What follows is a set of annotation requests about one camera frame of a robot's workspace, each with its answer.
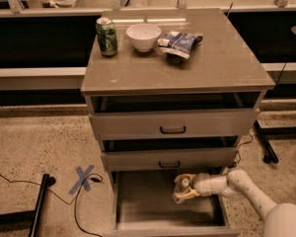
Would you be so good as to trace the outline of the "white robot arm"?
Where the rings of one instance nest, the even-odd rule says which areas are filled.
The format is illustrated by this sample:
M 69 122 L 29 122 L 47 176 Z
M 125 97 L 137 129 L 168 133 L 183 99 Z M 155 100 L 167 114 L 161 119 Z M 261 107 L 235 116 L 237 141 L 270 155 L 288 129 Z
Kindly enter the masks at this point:
M 173 199 L 183 203 L 196 197 L 244 196 L 263 222 L 262 237 L 296 237 L 296 204 L 276 203 L 242 169 L 225 175 L 181 174 L 175 178 Z

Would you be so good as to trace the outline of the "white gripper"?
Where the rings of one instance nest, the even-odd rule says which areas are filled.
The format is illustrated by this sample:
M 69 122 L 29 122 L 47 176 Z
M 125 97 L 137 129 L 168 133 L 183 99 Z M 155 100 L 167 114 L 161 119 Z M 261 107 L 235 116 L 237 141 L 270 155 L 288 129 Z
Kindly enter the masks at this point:
M 228 188 L 226 175 L 209 175 L 207 173 L 180 174 L 176 176 L 175 183 L 193 184 L 193 189 L 188 188 L 181 193 L 173 192 L 172 198 L 177 204 L 199 196 L 222 195 Z

